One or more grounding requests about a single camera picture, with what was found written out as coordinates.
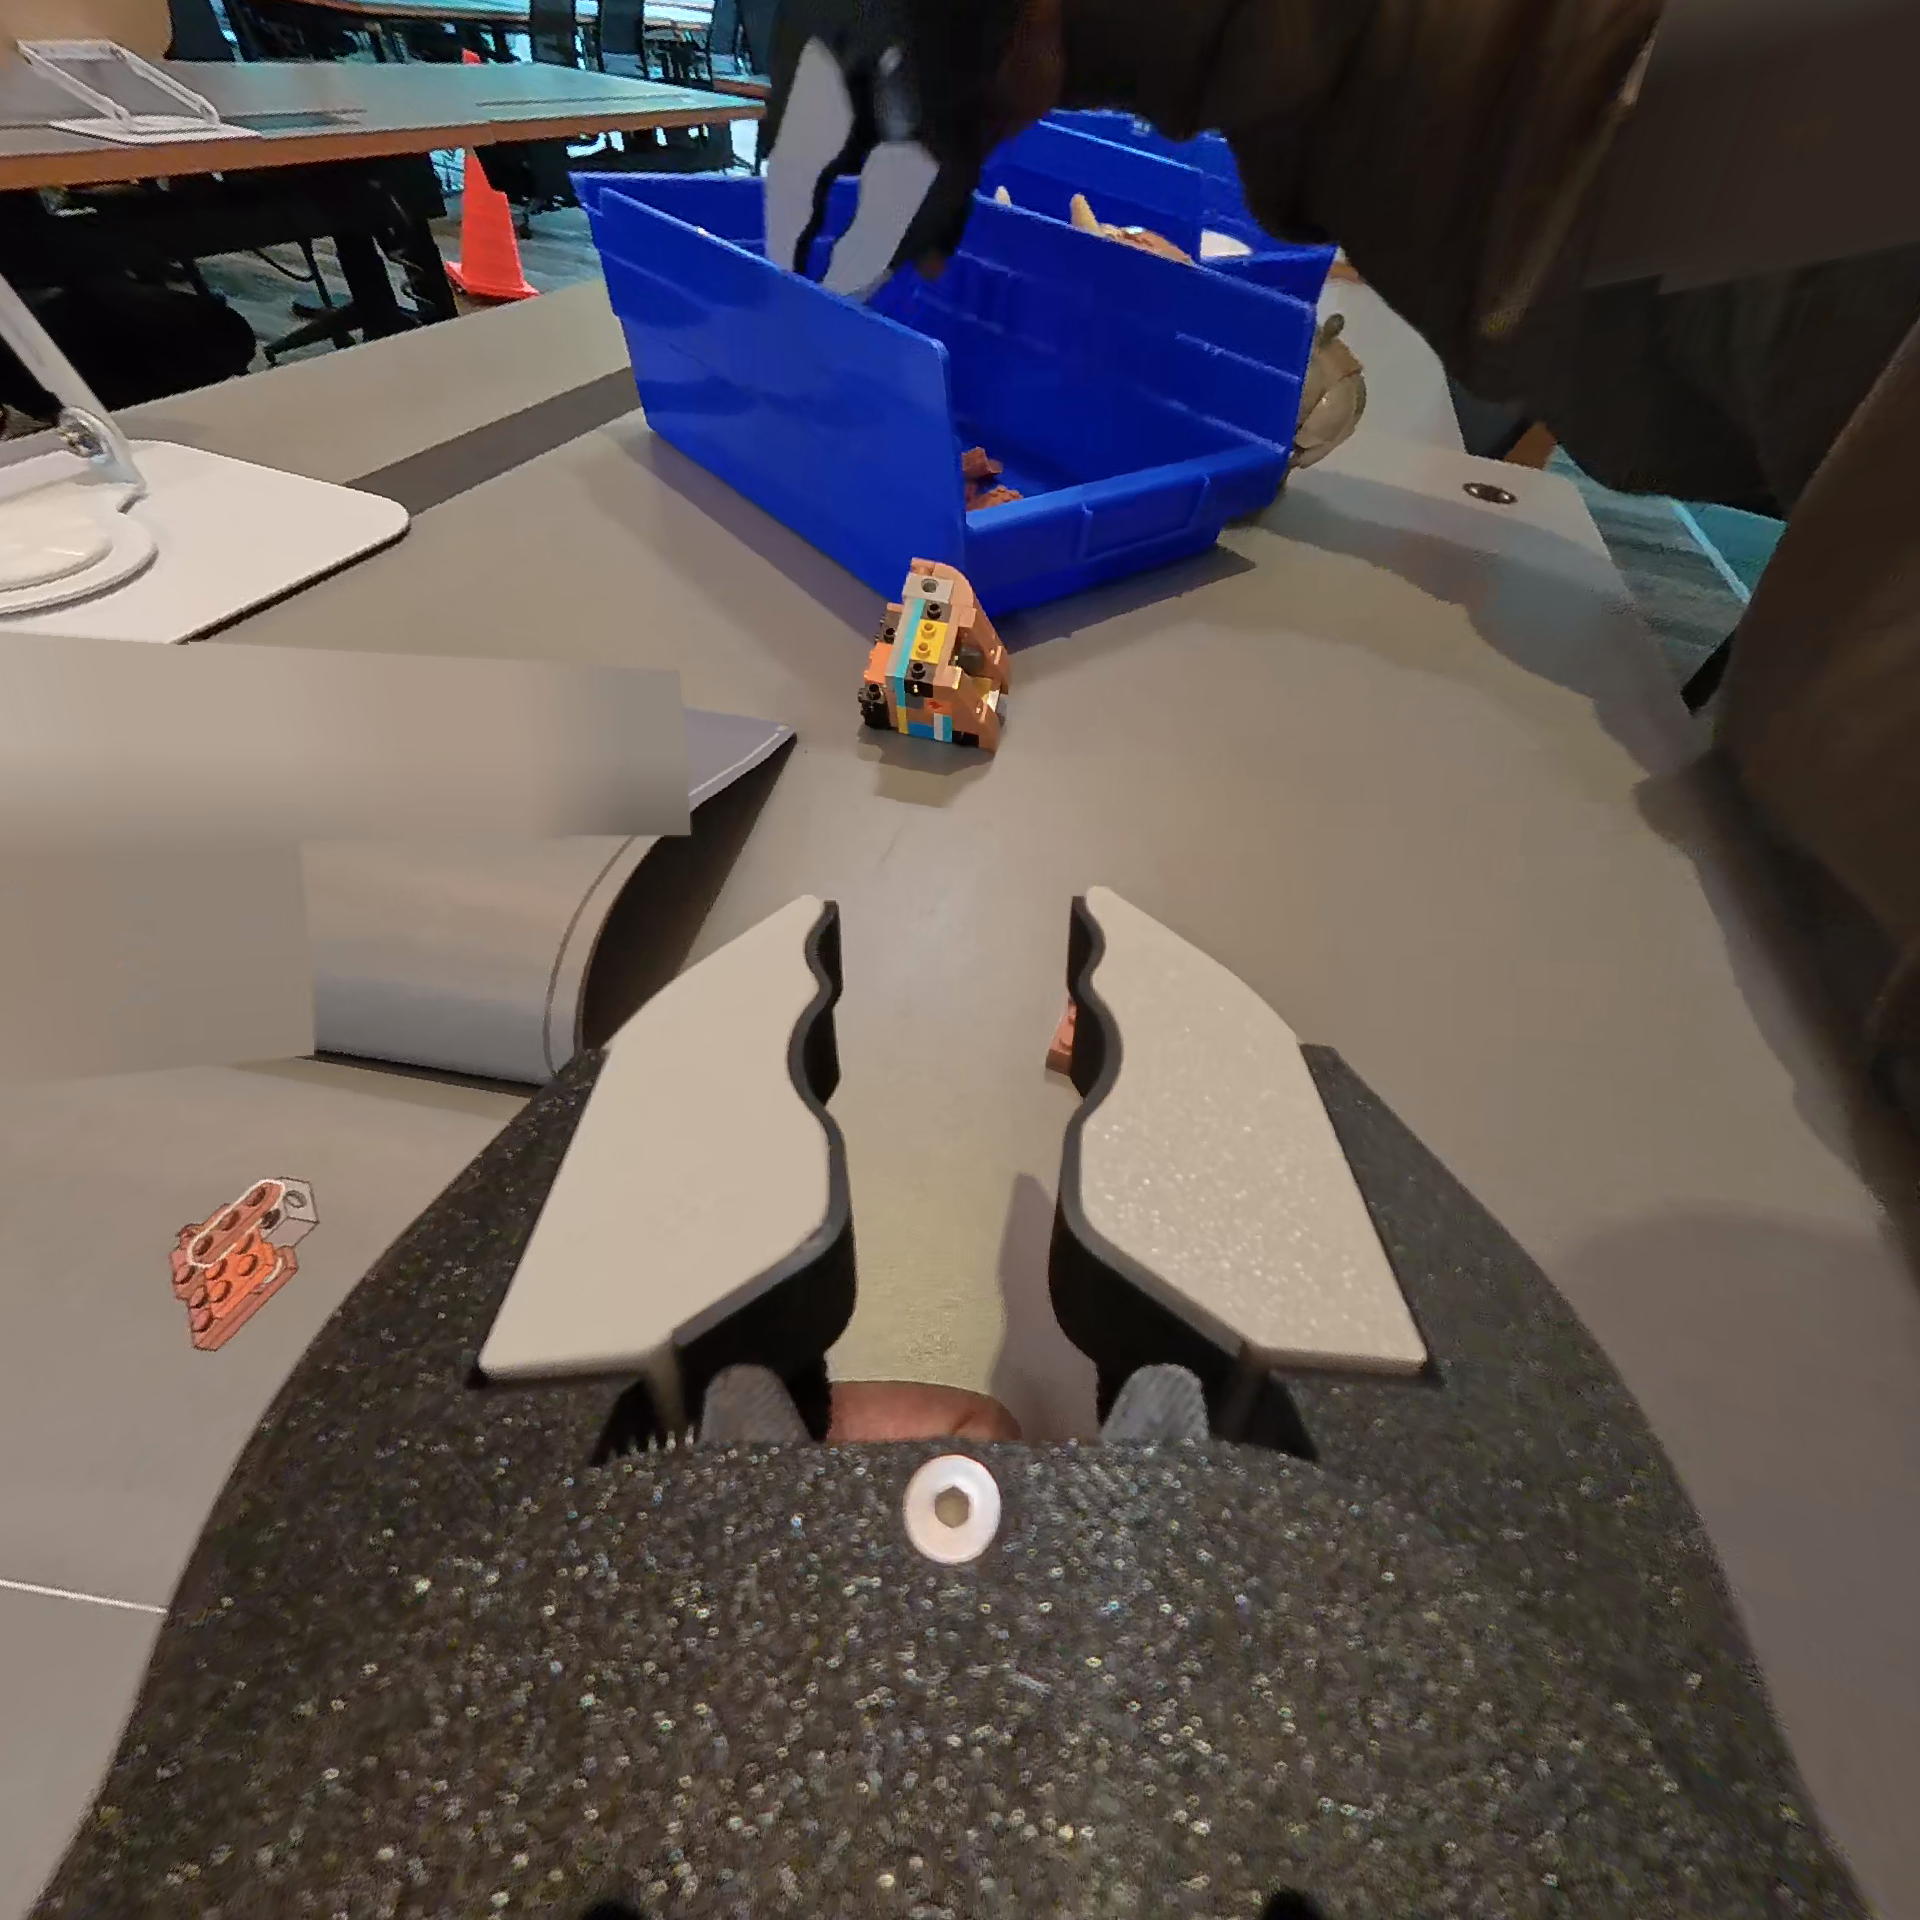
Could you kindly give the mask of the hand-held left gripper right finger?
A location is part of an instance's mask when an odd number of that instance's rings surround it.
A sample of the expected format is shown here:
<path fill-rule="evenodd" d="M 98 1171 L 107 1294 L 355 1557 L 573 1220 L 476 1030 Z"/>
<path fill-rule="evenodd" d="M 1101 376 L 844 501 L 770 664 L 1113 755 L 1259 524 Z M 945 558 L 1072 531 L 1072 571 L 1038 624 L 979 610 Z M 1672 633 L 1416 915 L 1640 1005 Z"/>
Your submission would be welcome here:
<path fill-rule="evenodd" d="M 1072 903 L 1072 1081 L 1048 1289 L 1101 1367 L 1153 1309 L 1192 1368 L 1429 1367 L 1404 1284 L 1294 1030 L 1106 884 Z"/>

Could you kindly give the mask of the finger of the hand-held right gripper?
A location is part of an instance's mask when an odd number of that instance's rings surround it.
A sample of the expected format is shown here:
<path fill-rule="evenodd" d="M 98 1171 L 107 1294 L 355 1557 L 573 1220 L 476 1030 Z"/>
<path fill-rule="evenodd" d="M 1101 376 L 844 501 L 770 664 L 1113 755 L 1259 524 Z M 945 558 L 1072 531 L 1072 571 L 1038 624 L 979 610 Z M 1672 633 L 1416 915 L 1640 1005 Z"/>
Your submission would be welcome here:
<path fill-rule="evenodd" d="M 804 274 L 820 203 L 851 143 L 851 87 L 838 52 L 810 36 L 776 92 L 783 127 L 767 159 L 767 255 Z"/>
<path fill-rule="evenodd" d="M 862 162 L 852 221 L 835 241 L 822 287 L 870 303 L 903 264 L 905 241 L 940 177 L 919 140 L 884 140 Z"/>

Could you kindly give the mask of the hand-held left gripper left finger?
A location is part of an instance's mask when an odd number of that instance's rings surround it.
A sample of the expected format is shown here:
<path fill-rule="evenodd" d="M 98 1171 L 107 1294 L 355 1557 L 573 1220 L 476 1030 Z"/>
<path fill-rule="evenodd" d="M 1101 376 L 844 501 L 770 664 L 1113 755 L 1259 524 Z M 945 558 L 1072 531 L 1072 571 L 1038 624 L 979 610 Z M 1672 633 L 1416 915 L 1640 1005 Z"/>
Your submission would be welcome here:
<path fill-rule="evenodd" d="M 851 1227 L 829 1113 L 838 910 L 801 895 L 608 1041 L 483 1379 L 699 1379 Z"/>

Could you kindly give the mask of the blue storage bin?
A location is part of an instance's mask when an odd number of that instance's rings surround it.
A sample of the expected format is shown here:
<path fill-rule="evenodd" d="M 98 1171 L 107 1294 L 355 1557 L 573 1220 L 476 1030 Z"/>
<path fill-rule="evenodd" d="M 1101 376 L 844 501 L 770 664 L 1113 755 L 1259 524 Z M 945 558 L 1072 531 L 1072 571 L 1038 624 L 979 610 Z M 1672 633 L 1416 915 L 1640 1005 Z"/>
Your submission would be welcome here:
<path fill-rule="evenodd" d="M 1167 140 L 1123 113 L 1052 113 L 1002 143 L 982 193 L 1044 219 L 1072 221 L 1083 193 L 1110 224 L 1155 227 L 1213 274 L 1316 305 L 1331 247 L 1271 235 L 1244 203 L 1235 155 L 1213 132 Z"/>
<path fill-rule="evenodd" d="M 989 613 L 1209 551 L 1292 457 L 1316 311 L 976 199 L 940 276 L 840 299 L 763 251 L 763 183 L 580 175 L 652 428 L 862 584 L 953 564 Z M 1025 498 L 966 509 L 982 444 Z"/>

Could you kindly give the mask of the grey desk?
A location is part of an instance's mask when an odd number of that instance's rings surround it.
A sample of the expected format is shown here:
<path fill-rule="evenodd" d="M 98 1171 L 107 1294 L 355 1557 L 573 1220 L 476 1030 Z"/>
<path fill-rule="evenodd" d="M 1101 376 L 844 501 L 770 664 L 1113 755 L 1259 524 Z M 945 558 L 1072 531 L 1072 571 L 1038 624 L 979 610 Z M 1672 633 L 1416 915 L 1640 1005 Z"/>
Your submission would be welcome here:
<path fill-rule="evenodd" d="M 801 734 L 701 932 L 840 903 L 838 1367 L 1090 1419 L 1039 1065 L 1107 884 L 1311 1041 L 1467 1386 L 1294 1397 L 1321 1460 L 919 1447 L 592 1467 L 471 1390 L 576 1124 L 535 1098 L 349 1298 L 219 1508 L 88 1811 L 107 1918 L 1918 1918 L 1918 1173 L 1582 498 L 1357 440 L 1213 558 L 1018 624 L 986 761 L 852 719 L 875 593 L 659 444 L 608 297 L 139 410 L 397 486 L 245 630 L 676 664 Z M 1860 1895 L 1816 1860 L 1842 1856 Z"/>

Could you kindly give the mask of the tan toy figure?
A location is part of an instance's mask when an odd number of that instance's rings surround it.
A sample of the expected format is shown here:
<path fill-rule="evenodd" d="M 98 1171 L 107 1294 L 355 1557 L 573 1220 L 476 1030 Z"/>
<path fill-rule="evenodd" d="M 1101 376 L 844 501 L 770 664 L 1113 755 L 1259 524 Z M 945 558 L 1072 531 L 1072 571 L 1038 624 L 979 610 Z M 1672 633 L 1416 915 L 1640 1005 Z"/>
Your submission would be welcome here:
<path fill-rule="evenodd" d="M 1188 248 L 1184 248 L 1177 241 L 1165 235 L 1155 227 L 1106 221 L 1083 193 L 1072 193 L 1069 219 L 1072 219 L 1072 227 L 1079 233 L 1106 235 L 1110 244 L 1121 244 L 1132 251 L 1150 251 L 1155 257 L 1194 264 L 1194 255 Z"/>
<path fill-rule="evenodd" d="M 1367 410 L 1367 373 L 1345 343 L 1345 323 L 1348 317 L 1331 311 L 1316 326 L 1311 363 L 1302 380 L 1292 470 L 1308 470 L 1341 447 L 1357 431 Z"/>

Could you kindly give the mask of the grey instruction booklet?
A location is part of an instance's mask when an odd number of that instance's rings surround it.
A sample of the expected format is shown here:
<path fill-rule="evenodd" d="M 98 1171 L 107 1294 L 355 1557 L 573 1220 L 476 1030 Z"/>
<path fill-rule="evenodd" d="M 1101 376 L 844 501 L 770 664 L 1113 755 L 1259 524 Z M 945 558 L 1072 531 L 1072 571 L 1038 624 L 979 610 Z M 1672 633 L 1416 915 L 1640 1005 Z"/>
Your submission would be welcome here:
<path fill-rule="evenodd" d="M 671 839 L 339 847 L 309 862 L 319 1065 L 3 1093 L 3 1600 L 153 1619 L 293 1363 L 585 1041 L 682 968 L 790 754 L 688 717 Z M 319 1178 L 296 1276 L 198 1350 L 168 1252 L 258 1176 Z"/>

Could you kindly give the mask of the orange traffic cone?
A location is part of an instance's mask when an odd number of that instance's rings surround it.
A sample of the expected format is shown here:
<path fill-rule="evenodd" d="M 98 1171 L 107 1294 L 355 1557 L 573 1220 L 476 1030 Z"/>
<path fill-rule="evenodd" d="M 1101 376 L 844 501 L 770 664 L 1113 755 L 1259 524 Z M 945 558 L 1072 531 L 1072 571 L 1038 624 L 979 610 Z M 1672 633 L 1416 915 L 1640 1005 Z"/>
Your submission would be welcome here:
<path fill-rule="evenodd" d="M 512 203 L 487 175 L 476 148 L 465 155 L 461 247 L 446 260 L 452 287 L 472 303 L 527 303 L 538 288 L 527 280 Z"/>

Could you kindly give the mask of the wood-edged long table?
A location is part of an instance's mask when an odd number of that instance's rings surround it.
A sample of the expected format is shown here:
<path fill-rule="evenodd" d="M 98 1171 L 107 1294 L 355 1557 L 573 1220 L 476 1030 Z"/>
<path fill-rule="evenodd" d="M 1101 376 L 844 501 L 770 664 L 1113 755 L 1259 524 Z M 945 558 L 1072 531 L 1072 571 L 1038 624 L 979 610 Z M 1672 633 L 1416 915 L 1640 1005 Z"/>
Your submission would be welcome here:
<path fill-rule="evenodd" d="M 126 147 L 55 132 L 72 99 L 3 69 L 3 190 L 353 162 L 763 118 L 763 104 L 552 62 L 162 62 L 254 133 Z"/>

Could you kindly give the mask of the brick vehicle model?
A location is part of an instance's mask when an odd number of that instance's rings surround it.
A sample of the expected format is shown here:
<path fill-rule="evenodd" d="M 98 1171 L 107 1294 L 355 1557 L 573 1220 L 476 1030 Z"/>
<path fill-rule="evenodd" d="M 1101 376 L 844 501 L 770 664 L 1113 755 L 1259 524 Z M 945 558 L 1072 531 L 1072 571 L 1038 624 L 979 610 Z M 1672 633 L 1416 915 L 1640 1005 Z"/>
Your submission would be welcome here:
<path fill-rule="evenodd" d="M 862 726 L 995 754 L 1010 687 L 1013 656 L 971 583 L 914 561 L 862 671 Z"/>

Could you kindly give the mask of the clear acrylic box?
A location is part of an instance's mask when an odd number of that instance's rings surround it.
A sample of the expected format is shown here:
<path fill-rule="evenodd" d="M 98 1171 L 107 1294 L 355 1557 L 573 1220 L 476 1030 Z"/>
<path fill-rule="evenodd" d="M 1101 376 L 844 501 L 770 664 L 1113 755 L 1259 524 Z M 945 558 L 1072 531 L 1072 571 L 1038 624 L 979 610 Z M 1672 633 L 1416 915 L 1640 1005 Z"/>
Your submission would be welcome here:
<path fill-rule="evenodd" d="M 42 87 L 64 97 L 64 110 L 43 120 L 49 132 L 134 148 L 258 137 L 115 39 L 17 39 L 17 52 Z"/>

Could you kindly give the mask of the person's brown jacket torso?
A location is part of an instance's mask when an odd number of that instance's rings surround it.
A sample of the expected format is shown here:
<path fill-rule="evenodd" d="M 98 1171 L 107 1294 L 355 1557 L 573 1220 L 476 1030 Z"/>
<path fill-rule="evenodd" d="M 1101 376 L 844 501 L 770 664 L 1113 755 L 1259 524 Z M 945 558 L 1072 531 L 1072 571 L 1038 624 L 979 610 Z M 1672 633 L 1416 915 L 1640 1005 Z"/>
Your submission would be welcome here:
<path fill-rule="evenodd" d="M 1677 305 L 1716 423 L 1686 491 L 1787 519 L 1716 746 L 1875 1089 L 1918 1124 L 1918 251 Z"/>

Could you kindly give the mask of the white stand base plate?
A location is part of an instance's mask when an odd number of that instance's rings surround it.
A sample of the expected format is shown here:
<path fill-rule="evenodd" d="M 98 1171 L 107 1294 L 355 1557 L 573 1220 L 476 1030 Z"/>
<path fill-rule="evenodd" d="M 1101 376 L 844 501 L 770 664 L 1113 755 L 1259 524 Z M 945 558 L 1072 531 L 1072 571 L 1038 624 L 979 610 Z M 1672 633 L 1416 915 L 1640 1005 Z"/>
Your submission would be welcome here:
<path fill-rule="evenodd" d="M 293 598 L 409 535 L 383 495 L 193 444 L 134 443 L 146 495 L 123 509 L 108 558 L 47 583 L 64 603 L 3 591 L 3 636 L 184 644 Z"/>

